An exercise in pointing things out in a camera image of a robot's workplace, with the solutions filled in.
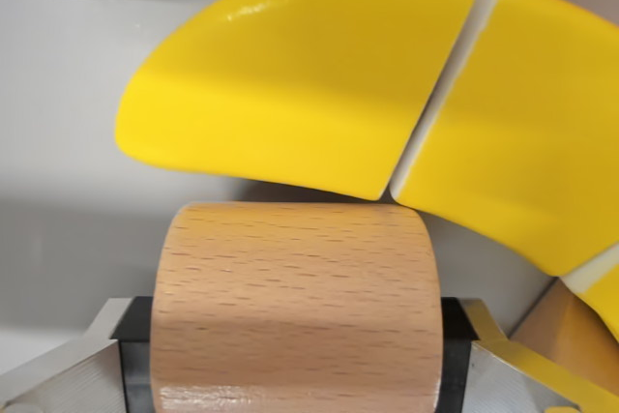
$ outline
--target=white gap line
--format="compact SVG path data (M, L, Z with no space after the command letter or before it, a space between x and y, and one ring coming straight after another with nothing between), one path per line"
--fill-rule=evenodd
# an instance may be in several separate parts
M574 294L584 294L615 266L619 266L619 242L583 263L561 280Z
M438 114L451 93L462 68L466 65L480 34L486 29L495 4L496 0L475 0L473 3L454 48L394 170L390 184L393 198L397 199L404 188L406 179L419 156L432 125L436 122Z

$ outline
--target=wooden piece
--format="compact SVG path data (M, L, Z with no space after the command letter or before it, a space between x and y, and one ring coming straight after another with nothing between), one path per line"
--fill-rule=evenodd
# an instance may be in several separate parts
M619 396L619 344L562 281L548 290L512 339Z
M440 295L426 229L392 205L192 205L152 322L163 412L434 411Z

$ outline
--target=yellow curved piece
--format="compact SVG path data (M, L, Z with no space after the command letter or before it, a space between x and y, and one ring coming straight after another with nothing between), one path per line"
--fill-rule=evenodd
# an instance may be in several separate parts
M376 199L473 0L221 0L133 77L116 138L157 166Z
M397 200L551 275L615 243L618 28L561 0L497 0Z

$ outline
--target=gray background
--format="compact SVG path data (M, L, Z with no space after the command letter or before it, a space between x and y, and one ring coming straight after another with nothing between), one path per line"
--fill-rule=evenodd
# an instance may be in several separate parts
M172 215L191 200L334 200L166 172L113 140L147 54L214 0L0 0L0 372L78 334L108 297L150 294ZM571 0L619 22L617 0ZM425 216L444 295L481 297L510 329L547 277Z

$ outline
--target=wooden cylinder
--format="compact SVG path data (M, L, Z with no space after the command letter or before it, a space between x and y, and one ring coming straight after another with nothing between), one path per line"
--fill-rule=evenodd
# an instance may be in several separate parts
M442 334L425 227L391 205L186 207L151 343L159 413L432 412Z

